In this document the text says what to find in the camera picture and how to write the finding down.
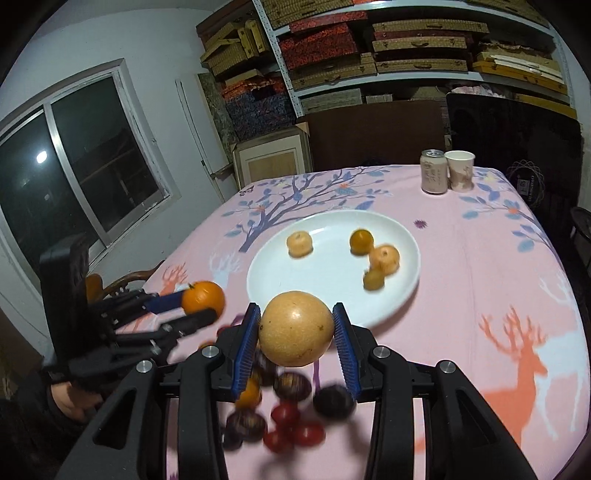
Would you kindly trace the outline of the left hand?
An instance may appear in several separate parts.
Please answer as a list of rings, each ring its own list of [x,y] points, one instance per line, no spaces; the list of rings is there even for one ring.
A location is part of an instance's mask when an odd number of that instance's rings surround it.
[[[86,392],[69,382],[52,385],[50,392],[58,409],[77,421],[84,421],[87,413],[102,402],[100,394]]]

